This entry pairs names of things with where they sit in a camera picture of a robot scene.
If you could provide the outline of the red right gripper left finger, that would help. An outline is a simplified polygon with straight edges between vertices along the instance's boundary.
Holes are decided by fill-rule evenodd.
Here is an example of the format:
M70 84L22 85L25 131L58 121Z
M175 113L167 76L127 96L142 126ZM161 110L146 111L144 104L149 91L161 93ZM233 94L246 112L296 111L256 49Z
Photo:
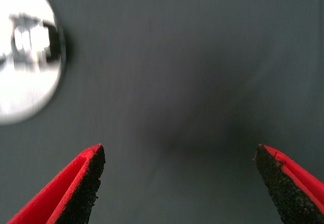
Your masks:
M104 164L102 145L84 150L8 223L88 223Z

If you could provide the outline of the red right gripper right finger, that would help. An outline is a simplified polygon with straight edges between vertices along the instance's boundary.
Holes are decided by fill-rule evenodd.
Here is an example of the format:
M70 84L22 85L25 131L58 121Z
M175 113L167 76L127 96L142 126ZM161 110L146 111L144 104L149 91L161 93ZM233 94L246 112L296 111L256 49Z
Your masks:
M323 182L267 145L254 161L283 223L323 223Z

